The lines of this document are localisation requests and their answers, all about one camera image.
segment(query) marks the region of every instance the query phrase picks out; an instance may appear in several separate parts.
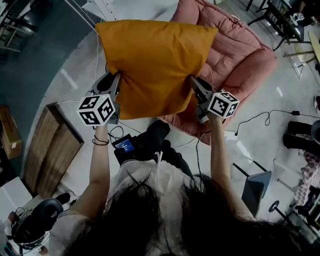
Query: person's leg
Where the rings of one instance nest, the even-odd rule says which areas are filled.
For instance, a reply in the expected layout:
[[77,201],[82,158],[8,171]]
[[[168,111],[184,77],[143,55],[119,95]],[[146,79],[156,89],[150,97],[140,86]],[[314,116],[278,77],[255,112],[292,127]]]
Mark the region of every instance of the person's leg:
[[288,132],[293,135],[306,134],[311,136],[311,126],[312,125],[303,122],[290,121],[288,123]]
[[168,162],[169,164],[180,169],[184,174],[193,178],[193,175],[190,171],[189,165],[182,158],[182,155],[174,148],[171,147],[171,143],[168,140],[165,140],[162,144],[161,151],[163,152],[162,160]]
[[308,140],[290,134],[285,134],[283,135],[282,141],[284,146],[288,149],[305,150],[320,157],[320,144],[316,143],[314,140]]
[[146,154],[153,156],[160,151],[161,145],[169,132],[169,124],[157,120],[145,132],[137,136],[137,141]]

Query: floor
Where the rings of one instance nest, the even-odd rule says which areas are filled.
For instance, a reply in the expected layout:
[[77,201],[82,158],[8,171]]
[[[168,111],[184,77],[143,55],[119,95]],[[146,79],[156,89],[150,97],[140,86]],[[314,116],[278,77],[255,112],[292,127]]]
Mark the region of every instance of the floor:
[[[21,53],[0,50],[0,54],[6,54],[0,60],[0,104],[9,105],[24,143],[51,81],[91,31],[63,0],[49,2],[52,6],[43,1],[27,13],[25,18],[37,31],[31,37],[22,38]],[[22,157],[12,159],[11,164],[19,174]]]
[[[128,13],[128,18],[150,19],[168,21],[172,17],[177,3],[174,0],[166,0],[156,5],[156,10],[148,7],[148,12],[137,11],[126,6],[127,1],[115,1],[118,5],[117,9],[122,10],[122,15]],[[255,10],[259,6],[259,1],[254,1],[249,12],[245,11],[245,5],[240,1],[225,0],[220,7],[234,14],[248,23],[255,18]],[[271,47],[275,47],[280,38],[275,35],[275,31],[265,22],[257,22],[251,26],[255,32]],[[320,90],[319,74],[314,70],[314,63],[306,65],[300,79],[293,69],[287,58],[283,58],[285,52],[292,53],[294,49],[292,45],[283,45],[275,53],[278,56],[278,66],[272,75],[253,93],[247,103],[238,111],[237,115],[227,126],[226,131],[235,131],[240,122],[246,121],[251,117],[271,110],[292,111],[299,110],[306,115],[316,116],[317,113],[313,106],[314,95]],[[106,60],[102,47],[97,48],[97,37],[94,32],[90,32],[72,52],[69,58],[62,65],[61,70],[57,72],[36,113],[35,119],[31,126],[31,131],[26,141],[28,148],[35,125],[43,110],[43,107],[52,102],[61,102],[58,104],[59,109],[63,112],[69,122],[75,127],[77,132],[82,136],[84,145],[76,155],[75,159],[69,166],[67,173],[62,179],[60,190],[70,189],[77,195],[80,195],[88,185],[90,161],[93,150],[92,138],[94,131],[90,127],[83,126],[82,122],[76,115],[78,106],[77,101],[86,95],[91,89],[95,76],[99,78],[105,73]],[[272,171],[272,180],[268,187],[267,193],[261,202],[258,219],[275,221],[279,219],[276,212],[269,213],[268,208],[275,200],[280,200],[280,210],[287,210],[289,204],[294,198],[294,194],[277,182],[281,178],[290,186],[298,184],[298,178],[292,173],[285,172],[283,169],[274,164],[277,158],[286,165],[297,170],[305,165],[305,161],[298,150],[287,150],[282,144],[282,135],[286,131],[287,124],[290,120],[298,120],[312,124],[315,119],[311,117],[292,116],[286,113],[273,112],[270,118],[270,125],[265,126],[267,115],[262,115],[253,119],[249,123],[243,124],[239,129],[237,140],[227,140],[227,149],[230,164],[236,163],[249,174],[256,174],[261,170],[257,168],[251,160],[260,163],[267,170]],[[136,136],[144,132],[153,120],[151,118],[143,118],[136,120],[121,121],[124,134]],[[182,154],[189,164],[192,173],[197,174],[198,166],[196,162],[196,143],[193,137],[171,129],[168,139],[178,152]],[[119,170],[119,164],[113,154],[111,146],[109,147],[111,176],[114,176]],[[208,174],[210,170],[210,148],[209,146],[199,144],[200,169],[204,174]],[[245,182],[245,176],[237,169],[232,167],[232,183],[236,192],[241,195]]]

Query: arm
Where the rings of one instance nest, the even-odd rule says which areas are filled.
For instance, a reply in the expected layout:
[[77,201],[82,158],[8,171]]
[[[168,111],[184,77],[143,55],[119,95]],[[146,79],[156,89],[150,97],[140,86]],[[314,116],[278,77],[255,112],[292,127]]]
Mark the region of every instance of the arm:
[[302,14],[302,11],[304,10],[305,7],[306,7],[306,3],[304,1],[301,1],[299,4],[298,13]]
[[211,127],[211,178],[223,188],[229,207],[236,216],[253,219],[247,206],[235,193],[231,184],[231,170],[222,120],[212,113],[208,114],[208,117]]
[[[108,141],[107,126],[98,126],[95,136],[101,141]],[[110,186],[110,166],[108,145],[93,146],[91,158],[89,185],[73,204],[70,210],[76,211],[81,215],[87,216],[91,220],[102,216],[108,198]]]

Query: orange pillow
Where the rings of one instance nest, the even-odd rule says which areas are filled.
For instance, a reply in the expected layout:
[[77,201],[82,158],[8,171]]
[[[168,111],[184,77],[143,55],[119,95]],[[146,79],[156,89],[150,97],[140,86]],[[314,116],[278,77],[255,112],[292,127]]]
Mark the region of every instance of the orange pillow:
[[189,75],[202,69],[217,28],[155,20],[96,25],[112,74],[123,75],[117,102],[121,119],[158,117],[186,109]]

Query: wooden board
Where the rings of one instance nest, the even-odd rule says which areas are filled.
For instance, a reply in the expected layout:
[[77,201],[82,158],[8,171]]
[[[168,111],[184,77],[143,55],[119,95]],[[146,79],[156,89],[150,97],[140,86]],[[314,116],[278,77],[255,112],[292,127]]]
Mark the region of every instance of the wooden board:
[[37,193],[43,198],[52,197],[60,180],[83,144],[66,124],[63,124],[52,139],[39,177]]
[[51,197],[83,143],[58,109],[47,105],[26,159],[24,179],[30,190]]
[[51,141],[62,125],[50,109],[45,106],[35,128],[25,163],[24,180],[32,192],[36,191],[39,172]]

